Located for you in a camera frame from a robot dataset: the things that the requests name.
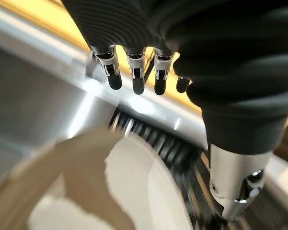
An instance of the black flexible cover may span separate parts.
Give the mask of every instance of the black flexible cover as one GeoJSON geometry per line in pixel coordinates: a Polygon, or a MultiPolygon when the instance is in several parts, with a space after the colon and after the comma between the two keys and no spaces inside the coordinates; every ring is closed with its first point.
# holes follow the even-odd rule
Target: black flexible cover
{"type": "MultiPolygon", "coordinates": [[[[288,115],[288,0],[63,0],[89,46],[180,52],[208,141],[270,151],[288,115]]],[[[156,92],[161,94],[160,86],[156,92]]]]}

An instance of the black rubber fingertip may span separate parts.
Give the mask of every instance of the black rubber fingertip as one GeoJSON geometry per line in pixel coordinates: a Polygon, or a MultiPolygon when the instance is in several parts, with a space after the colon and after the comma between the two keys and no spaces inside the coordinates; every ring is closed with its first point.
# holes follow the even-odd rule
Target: black rubber fingertip
{"type": "Polygon", "coordinates": [[[145,82],[144,78],[135,78],[133,81],[133,91],[137,95],[140,95],[144,92],[145,89],[145,82]]]}
{"type": "Polygon", "coordinates": [[[154,91],[157,95],[163,95],[166,90],[166,80],[156,79],[154,83],[154,91]]]}
{"type": "Polygon", "coordinates": [[[123,85],[123,83],[121,81],[120,74],[111,75],[111,76],[109,76],[107,78],[109,80],[109,85],[111,86],[111,88],[113,90],[119,90],[121,88],[121,86],[123,85]]]}
{"type": "Polygon", "coordinates": [[[176,89],[179,93],[183,93],[186,91],[186,88],[188,87],[190,83],[190,80],[187,78],[181,78],[179,77],[177,80],[177,86],[176,89]]]}

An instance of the yellow surface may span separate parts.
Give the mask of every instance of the yellow surface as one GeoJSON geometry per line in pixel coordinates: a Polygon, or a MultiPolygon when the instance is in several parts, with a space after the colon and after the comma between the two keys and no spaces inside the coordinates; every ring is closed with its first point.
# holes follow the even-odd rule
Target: yellow surface
{"type": "MultiPolygon", "coordinates": [[[[63,6],[58,4],[58,0],[0,0],[0,6],[69,41],[82,50],[89,50],[74,21],[63,6]]],[[[116,51],[120,70],[129,71],[122,47],[118,46],[116,51]]],[[[148,48],[146,55],[149,57],[151,52],[152,48],[148,48]]],[[[200,112],[200,108],[192,104],[185,93],[180,94],[176,91],[175,85],[176,76],[171,71],[167,80],[165,96],[195,112],[200,112]]],[[[148,86],[154,87],[154,71],[149,77],[148,86]]]]}

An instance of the robotic hand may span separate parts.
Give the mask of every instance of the robotic hand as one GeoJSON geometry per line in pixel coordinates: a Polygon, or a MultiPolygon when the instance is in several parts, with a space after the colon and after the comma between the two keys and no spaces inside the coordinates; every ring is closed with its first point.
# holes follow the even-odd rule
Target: robotic hand
{"type": "Polygon", "coordinates": [[[180,53],[177,89],[187,87],[202,108],[214,206],[223,219],[237,219],[263,186],[288,116],[288,0],[62,2],[115,90],[122,86],[115,45],[125,49],[137,94],[145,47],[155,50],[158,95],[180,53]]]}

